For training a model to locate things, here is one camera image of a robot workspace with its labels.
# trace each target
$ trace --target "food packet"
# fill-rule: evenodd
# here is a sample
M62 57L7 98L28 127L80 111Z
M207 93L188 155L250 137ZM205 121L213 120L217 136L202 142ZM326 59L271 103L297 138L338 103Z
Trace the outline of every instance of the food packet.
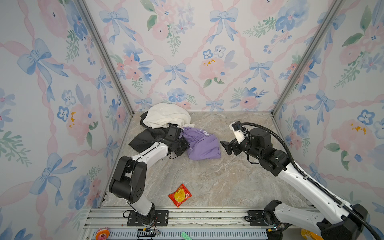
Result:
M192 197L192 194L188 191L184 184L181 184L180 187L176 190L176 192L169 194L168 197L177 207L179 207L188 198Z

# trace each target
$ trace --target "floral wallpaper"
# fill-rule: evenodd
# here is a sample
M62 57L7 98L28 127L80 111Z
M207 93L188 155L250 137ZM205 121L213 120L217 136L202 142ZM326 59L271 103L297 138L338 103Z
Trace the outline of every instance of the floral wallpaper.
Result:
M347 0L275 115L296 161L384 238L384 1ZM295 66L300 55L292 56ZM289 79L291 73L281 73ZM364 230L359 239L373 237Z
M270 111L332 1L86 3L135 111Z
M129 115L71 0L0 16L0 239L76 239Z

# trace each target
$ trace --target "green object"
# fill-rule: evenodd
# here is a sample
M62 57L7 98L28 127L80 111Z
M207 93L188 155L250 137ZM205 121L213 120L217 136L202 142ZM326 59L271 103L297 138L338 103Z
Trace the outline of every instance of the green object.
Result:
M181 236L182 236L185 240L192 240L192 238L190 238L185 232L182 232L182 233L181 233Z

